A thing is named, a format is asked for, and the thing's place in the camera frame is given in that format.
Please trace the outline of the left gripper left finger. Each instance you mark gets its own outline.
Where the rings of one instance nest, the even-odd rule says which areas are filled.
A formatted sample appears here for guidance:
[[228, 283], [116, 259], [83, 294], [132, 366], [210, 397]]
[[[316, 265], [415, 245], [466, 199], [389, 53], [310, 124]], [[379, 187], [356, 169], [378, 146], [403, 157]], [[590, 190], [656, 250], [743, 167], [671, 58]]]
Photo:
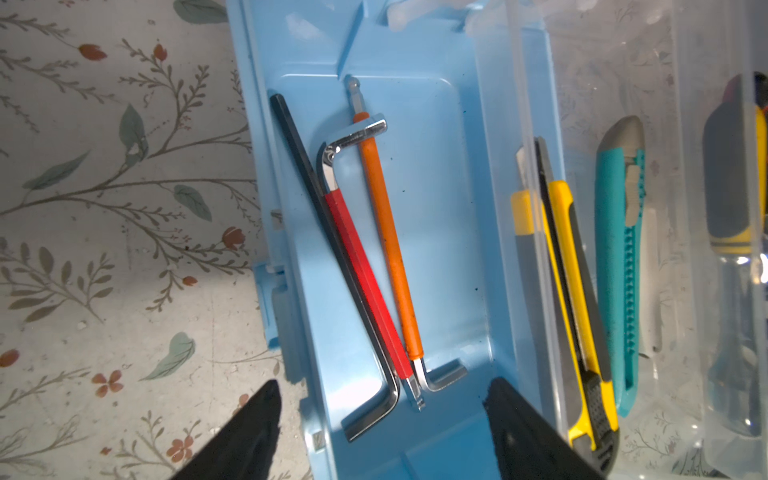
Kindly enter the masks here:
[[266, 479], [277, 450], [282, 398], [266, 382], [173, 480]]

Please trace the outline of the blue plastic tool box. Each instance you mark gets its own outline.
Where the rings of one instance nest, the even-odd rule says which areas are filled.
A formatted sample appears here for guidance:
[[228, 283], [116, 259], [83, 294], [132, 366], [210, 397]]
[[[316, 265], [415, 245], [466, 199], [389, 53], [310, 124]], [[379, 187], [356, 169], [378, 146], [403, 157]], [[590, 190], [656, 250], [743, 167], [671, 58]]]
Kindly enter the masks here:
[[[658, 220], [661, 350], [639, 354], [618, 414], [610, 479], [767, 475], [767, 201], [748, 176], [761, 434], [730, 430], [707, 378], [720, 331], [702, 138], [742, 78], [746, 162], [756, 155], [754, 79], [767, 75], [763, 1], [231, 1], [268, 254], [255, 270], [265, 332], [305, 381], [301, 436], [317, 479], [501, 479], [483, 401], [506, 379], [566, 442], [553, 401], [552, 308], [531, 329], [510, 197], [516, 153], [545, 140], [571, 189], [597, 305], [598, 146], [625, 116], [645, 135], [644, 209]], [[423, 393], [400, 384], [321, 192], [321, 146], [381, 114], [376, 140], [431, 371], [467, 374]], [[400, 326], [358, 147], [334, 172]]]

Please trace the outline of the yellow black screwdriver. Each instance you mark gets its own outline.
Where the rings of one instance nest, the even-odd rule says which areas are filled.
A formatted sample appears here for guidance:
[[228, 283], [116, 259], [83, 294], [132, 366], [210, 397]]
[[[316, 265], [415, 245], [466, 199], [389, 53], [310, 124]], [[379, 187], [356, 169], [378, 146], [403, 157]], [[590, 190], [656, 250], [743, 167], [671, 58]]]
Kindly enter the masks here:
[[753, 118], [756, 155], [746, 162], [742, 78], [726, 85], [721, 104], [708, 117], [702, 138], [704, 191], [710, 247], [718, 257], [717, 355], [708, 370], [712, 410], [728, 429], [746, 437], [761, 434], [757, 345], [754, 332], [748, 176], [758, 175], [758, 205], [767, 201], [767, 75], [756, 71]]

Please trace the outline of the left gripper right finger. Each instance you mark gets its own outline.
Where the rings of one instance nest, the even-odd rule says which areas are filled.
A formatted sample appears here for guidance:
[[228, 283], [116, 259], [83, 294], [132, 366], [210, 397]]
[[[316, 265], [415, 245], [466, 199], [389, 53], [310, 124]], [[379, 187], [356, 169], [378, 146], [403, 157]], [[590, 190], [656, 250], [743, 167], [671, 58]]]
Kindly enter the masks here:
[[502, 377], [483, 401], [503, 480], [599, 480], [590, 466], [527, 400]]

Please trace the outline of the yellow black utility knife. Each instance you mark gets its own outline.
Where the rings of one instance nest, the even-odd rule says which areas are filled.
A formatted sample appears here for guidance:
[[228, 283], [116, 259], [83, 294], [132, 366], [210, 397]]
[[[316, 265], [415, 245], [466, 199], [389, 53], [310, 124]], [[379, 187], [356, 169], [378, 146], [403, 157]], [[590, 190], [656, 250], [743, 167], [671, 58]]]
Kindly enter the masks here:
[[517, 252], [531, 329], [544, 333], [552, 308], [561, 388], [553, 401], [565, 438], [591, 467], [607, 476], [619, 443], [618, 414], [606, 335], [600, 318], [570, 187], [554, 177], [546, 142], [534, 141], [535, 157], [516, 153], [522, 181], [510, 197]]

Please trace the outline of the teal utility knife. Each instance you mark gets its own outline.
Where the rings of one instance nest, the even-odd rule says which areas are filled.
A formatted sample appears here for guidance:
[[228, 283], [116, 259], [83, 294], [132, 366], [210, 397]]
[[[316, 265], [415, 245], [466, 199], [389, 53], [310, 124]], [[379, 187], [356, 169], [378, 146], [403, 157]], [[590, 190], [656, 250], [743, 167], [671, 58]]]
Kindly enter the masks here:
[[645, 135], [625, 116], [603, 136], [596, 154], [597, 287], [617, 412], [632, 410], [639, 384], [640, 243], [645, 200]]

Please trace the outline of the red pen screwdriver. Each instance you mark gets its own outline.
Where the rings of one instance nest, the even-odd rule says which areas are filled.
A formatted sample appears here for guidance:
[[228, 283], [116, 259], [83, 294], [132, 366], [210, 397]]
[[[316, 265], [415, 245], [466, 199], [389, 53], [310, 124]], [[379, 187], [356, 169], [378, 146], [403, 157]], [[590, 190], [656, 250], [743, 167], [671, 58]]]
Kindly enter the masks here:
[[355, 278], [359, 281], [366, 303], [372, 310], [376, 330], [382, 336], [387, 357], [393, 363], [397, 378], [400, 384], [406, 387], [415, 408], [422, 410], [425, 401], [421, 388], [370, 266], [334, 172], [334, 160], [343, 150], [372, 139], [386, 130], [387, 122], [384, 116], [377, 114], [337, 132], [321, 146], [318, 153], [317, 170], [321, 174], [321, 192], [341, 236], [345, 253], [351, 260]]

